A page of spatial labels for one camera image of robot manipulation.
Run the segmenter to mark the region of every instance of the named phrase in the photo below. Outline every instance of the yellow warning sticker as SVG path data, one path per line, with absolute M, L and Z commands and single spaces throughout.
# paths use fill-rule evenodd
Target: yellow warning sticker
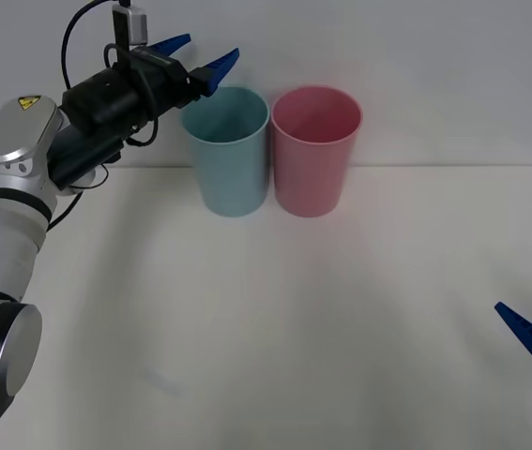
M 24 111 L 40 100 L 40 96 L 28 96 L 18 98 L 18 102 Z

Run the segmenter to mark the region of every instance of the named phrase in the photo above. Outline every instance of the cup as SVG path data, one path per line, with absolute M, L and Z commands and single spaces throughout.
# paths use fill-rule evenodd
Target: cup
M 199 188 L 214 213 L 245 216 L 264 202 L 268 120 L 266 101 L 243 87 L 220 87 L 182 111 Z
M 299 87 L 276 101 L 274 185 L 286 211 L 315 218 L 336 207 L 362 116 L 354 98 L 327 86 Z

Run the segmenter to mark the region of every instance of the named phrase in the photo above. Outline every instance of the white table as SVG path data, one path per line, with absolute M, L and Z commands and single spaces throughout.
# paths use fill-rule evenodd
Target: white table
M 318 219 L 113 170 L 25 301 L 0 449 L 532 448 L 532 357 L 493 310 L 532 322 L 532 167 L 354 169 Z

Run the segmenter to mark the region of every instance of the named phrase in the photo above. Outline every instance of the cable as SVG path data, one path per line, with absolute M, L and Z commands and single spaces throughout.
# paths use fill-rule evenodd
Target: cable
M 103 170 L 105 171 L 105 177 L 97 185 L 94 185 L 94 186 L 73 186 L 73 185 L 70 185 L 69 187 L 72 188 L 72 189 L 79 189 L 79 190 L 92 190 L 92 189 L 100 188 L 101 186 L 103 186 L 105 184 L 105 182 L 107 182 L 107 179 L 109 178 L 109 170 L 105 167 L 105 164 L 101 164 L 100 167 L 102 167 Z
M 80 192 L 79 194 L 76 194 L 76 197 L 74 198 L 74 200 L 72 200 L 71 203 L 69 204 L 68 209 L 66 209 L 61 216 L 59 216 L 58 218 L 56 218 L 53 222 L 49 224 L 49 228 L 47 228 L 47 232 L 49 232 L 50 230 L 55 228 L 57 225 L 59 225 L 68 216 L 68 214 L 71 213 L 71 210 L 74 209 L 74 206 L 76 206 L 76 204 L 80 201 L 81 198 L 82 198 L 82 192 Z
M 63 81 L 66 82 L 66 87 L 68 90 L 71 89 L 71 84 L 69 83 L 67 61 L 66 61 L 66 57 L 68 55 L 69 36 L 71 35 L 71 32 L 74 29 L 74 26 L 76 25 L 76 23 L 80 20 L 80 18 L 85 13 L 90 11 L 92 8 L 97 7 L 98 5 L 111 2 L 111 1 L 113 0 L 93 0 L 92 2 L 81 7 L 78 10 L 78 12 L 74 14 L 74 16 L 71 18 L 71 20 L 68 23 L 68 27 L 66 28 L 66 33 L 63 35 L 63 41 L 61 42 L 61 73 L 63 73 Z
M 78 12 L 76 12 L 71 20 L 68 23 L 68 27 L 66 28 L 66 32 L 63 35 L 63 41 L 61 42 L 61 73 L 63 74 L 63 81 L 66 84 L 66 88 L 69 90 L 71 89 L 71 84 L 69 83 L 69 76 L 68 76 L 68 62 L 67 62 L 67 56 L 68 56 L 68 43 L 69 43 L 69 37 L 71 36 L 71 32 L 74 29 L 74 26 L 76 23 L 80 20 L 80 18 L 88 11 L 90 11 L 92 8 L 97 7 L 98 5 L 101 5 L 103 3 L 110 2 L 112 0 L 93 0 L 92 2 L 84 5 L 81 7 Z M 105 179 L 100 183 L 102 185 L 105 181 L 107 181 L 107 178 L 109 177 L 109 171 L 106 172 Z M 68 208 L 59 216 L 56 218 L 53 222 L 49 224 L 49 228 L 47 228 L 47 232 L 55 228 L 57 225 L 59 225 L 68 215 L 71 213 L 71 211 L 74 209 L 76 204 L 80 201 L 82 198 L 83 192 L 79 192 L 76 194 L 76 197 L 74 200 L 71 201 Z
M 105 62 L 105 67 L 107 68 L 111 67 L 111 64 L 109 62 L 109 51 L 110 50 L 116 50 L 120 56 L 123 56 L 124 58 L 128 59 L 130 62 L 132 62 L 133 58 L 137 57 L 133 53 L 126 52 L 124 49 L 122 49 L 121 47 L 118 47 L 115 44 L 108 44 L 103 49 L 103 61 Z M 135 68 L 135 70 L 137 71 L 141 79 L 141 82 L 143 82 L 144 93 L 148 98 L 148 104 L 149 104 L 148 117 L 149 117 L 149 120 L 153 122 L 153 132 L 151 132 L 151 137 L 146 142 L 140 142 L 133 138 L 127 138 L 126 143 L 134 147 L 147 147 L 148 145 L 150 145 L 157 139 L 157 135 L 159 132 L 159 126 L 160 126 L 160 120 L 158 118 L 158 113 L 157 113 L 157 102 L 155 101 L 153 92 L 151 91 L 151 88 L 149 87 L 149 83 L 146 80 L 146 76 L 144 75 L 142 70 L 138 68 Z

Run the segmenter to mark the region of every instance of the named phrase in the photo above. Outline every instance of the pink cup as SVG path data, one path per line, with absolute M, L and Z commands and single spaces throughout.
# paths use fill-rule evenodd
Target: pink cup
M 286 211 L 315 218 L 335 208 L 362 115 L 351 96 L 326 86 L 299 87 L 276 101 L 274 184 Z

